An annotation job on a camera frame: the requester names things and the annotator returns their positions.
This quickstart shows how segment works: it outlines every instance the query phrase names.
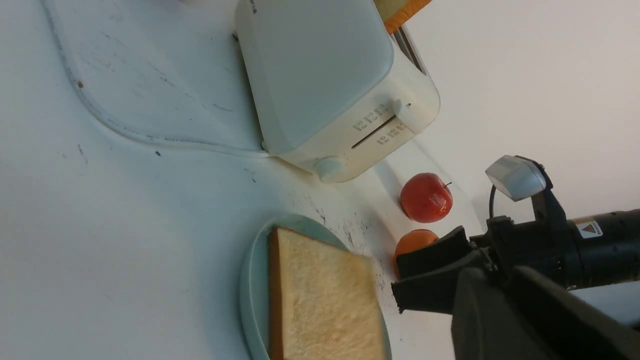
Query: bread crust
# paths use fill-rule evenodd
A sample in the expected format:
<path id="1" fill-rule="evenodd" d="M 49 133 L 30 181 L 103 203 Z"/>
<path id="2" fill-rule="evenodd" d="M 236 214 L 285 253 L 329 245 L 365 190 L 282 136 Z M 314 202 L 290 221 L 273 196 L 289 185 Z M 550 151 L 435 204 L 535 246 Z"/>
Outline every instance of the bread crust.
<path id="1" fill-rule="evenodd" d="M 280 242 L 275 227 L 269 235 L 269 358 L 284 360 Z"/>

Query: orange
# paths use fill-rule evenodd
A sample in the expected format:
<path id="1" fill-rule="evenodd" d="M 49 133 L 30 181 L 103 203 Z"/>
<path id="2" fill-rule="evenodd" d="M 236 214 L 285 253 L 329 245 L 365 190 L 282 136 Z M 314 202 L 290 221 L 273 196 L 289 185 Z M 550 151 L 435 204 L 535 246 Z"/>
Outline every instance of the orange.
<path id="1" fill-rule="evenodd" d="M 398 274 L 399 276 L 396 263 L 396 259 L 399 255 L 420 250 L 436 242 L 437 239 L 438 235 L 436 235 L 436 233 L 434 233 L 433 231 L 427 229 L 413 230 L 404 235 L 396 245 L 396 252 L 394 254 L 394 266 L 396 268 L 396 274 Z"/>

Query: toaster knob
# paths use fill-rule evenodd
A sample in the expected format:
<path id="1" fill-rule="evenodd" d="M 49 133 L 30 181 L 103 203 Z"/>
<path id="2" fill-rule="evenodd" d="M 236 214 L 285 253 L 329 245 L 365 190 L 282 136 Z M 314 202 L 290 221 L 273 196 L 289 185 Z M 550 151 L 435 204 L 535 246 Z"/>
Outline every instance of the toaster knob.
<path id="1" fill-rule="evenodd" d="M 344 164 L 337 156 L 320 159 L 314 166 L 316 174 L 323 183 L 335 182 L 335 176 L 341 174 L 343 168 Z"/>

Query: white toaster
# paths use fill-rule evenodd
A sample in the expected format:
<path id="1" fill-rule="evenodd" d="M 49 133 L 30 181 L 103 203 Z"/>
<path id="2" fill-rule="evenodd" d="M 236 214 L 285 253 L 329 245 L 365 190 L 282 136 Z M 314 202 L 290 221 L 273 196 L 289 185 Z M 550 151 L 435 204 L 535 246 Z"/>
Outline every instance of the white toaster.
<path id="1" fill-rule="evenodd" d="M 323 182 L 360 175 L 438 114 L 372 0 L 240 0 L 236 30 L 263 147 Z"/>

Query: apple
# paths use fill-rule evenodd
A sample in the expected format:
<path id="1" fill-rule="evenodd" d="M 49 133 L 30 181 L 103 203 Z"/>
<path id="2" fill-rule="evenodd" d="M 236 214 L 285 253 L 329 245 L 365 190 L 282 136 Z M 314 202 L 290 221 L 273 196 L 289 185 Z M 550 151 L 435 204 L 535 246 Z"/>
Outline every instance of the apple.
<path id="1" fill-rule="evenodd" d="M 414 221 L 428 223 L 441 220 L 453 206 L 453 196 L 447 188 L 449 184 L 431 172 L 417 174 L 404 184 L 400 205 Z"/>

